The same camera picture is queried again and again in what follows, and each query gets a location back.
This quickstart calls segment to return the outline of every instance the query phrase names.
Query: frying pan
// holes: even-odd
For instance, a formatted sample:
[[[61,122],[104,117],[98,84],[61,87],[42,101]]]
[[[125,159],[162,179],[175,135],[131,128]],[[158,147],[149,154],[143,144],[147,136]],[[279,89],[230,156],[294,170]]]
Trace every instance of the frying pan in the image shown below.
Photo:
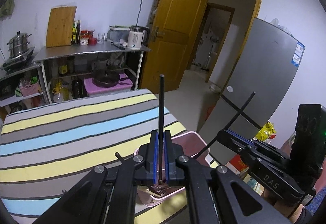
[[[97,70],[94,73],[93,83],[102,88],[111,88],[117,85],[120,81],[129,79],[121,78],[120,74],[110,70]]]

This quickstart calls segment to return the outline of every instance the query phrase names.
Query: door handle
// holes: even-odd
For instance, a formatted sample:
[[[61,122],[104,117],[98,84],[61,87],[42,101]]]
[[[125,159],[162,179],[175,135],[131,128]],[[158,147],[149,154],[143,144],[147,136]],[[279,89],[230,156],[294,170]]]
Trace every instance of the door handle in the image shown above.
[[[156,26],[155,30],[153,31],[152,42],[155,42],[157,37],[162,37],[164,35],[165,35],[165,33],[164,32],[159,32],[159,27]]]

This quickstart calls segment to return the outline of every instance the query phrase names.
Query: metal bolt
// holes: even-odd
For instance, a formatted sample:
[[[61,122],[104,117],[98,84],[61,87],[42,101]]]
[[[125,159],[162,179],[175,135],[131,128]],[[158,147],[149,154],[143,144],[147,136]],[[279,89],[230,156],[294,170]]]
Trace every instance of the metal bolt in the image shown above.
[[[226,173],[226,172],[228,171],[228,168],[226,168],[226,167],[223,166],[223,165],[220,165],[220,166],[217,167],[217,171],[218,171],[219,173],[224,174],[224,173]]]
[[[135,162],[141,162],[144,158],[142,157],[142,155],[137,155],[137,156],[134,156],[133,160]]]
[[[181,161],[181,162],[187,162],[188,160],[189,160],[189,158],[186,155],[181,155],[179,157],[179,161]]]
[[[103,165],[98,165],[94,168],[94,171],[97,173],[102,173],[104,171],[104,166]]]

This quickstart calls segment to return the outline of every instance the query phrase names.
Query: person's arm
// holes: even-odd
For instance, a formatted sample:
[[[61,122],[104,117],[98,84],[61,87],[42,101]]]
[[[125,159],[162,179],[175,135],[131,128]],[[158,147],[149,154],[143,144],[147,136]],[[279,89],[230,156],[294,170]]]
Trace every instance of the person's arm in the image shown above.
[[[262,197],[269,204],[273,205],[286,218],[289,217],[289,215],[292,213],[292,211],[295,208],[295,206],[292,207],[287,206],[281,200],[276,200],[272,195],[270,195],[270,193],[266,189],[264,190]],[[306,210],[302,204],[299,205],[299,207],[292,214],[292,216],[289,217],[289,220],[293,224],[307,224],[310,219],[311,219],[310,212]]]

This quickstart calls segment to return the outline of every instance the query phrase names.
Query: glass cup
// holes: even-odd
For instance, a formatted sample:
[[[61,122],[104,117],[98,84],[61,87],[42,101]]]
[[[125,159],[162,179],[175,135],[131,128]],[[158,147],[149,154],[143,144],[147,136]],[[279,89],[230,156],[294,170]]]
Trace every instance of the glass cup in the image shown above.
[[[105,33],[97,34],[97,43],[104,43],[104,35],[105,35]]]

